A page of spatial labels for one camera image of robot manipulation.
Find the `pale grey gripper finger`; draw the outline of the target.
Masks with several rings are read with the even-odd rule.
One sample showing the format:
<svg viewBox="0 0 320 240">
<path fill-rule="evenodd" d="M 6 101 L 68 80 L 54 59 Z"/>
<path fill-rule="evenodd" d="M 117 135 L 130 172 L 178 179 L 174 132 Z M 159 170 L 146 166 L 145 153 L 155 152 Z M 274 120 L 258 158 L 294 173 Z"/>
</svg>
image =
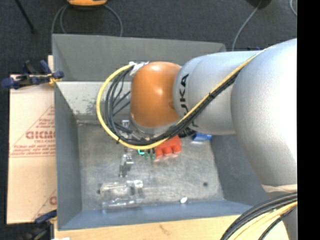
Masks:
<svg viewBox="0 0 320 240">
<path fill-rule="evenodd" d="M 127 139 L 130 140 L 132 138 L 132 129 L 130 127 L 130 121 L 128 119 L 123 119 L 121 121 L 121 126 L 122 126 L 122 136 Z"/>
<path fill-rule="evenodd" d="M 134 164 L 133 156 L 131 154 L 123 154 L 120 159 L 119 165 L 119 177 L 125 178 L 128 176 L 129 171 L 131 170 Z"/>
</svg>

